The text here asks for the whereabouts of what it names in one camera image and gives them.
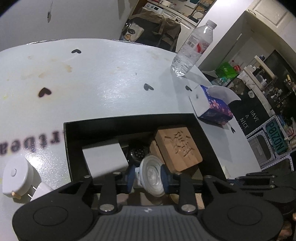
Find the person right hand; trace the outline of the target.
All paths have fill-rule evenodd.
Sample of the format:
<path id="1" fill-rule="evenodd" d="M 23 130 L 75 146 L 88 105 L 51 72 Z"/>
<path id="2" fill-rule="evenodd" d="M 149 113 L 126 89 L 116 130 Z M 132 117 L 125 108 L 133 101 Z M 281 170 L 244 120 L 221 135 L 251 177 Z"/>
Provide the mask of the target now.
<path id="1" fill-rule="evenodd" d="M 284 221 L 283 227 L 280 231 L 280 234 L 277 240 L 286 240 L 287 238 L 291 237 L 295 231 L 293 227 L 295 226 L 295 213 L 290 214 L 289 217 Z"/>

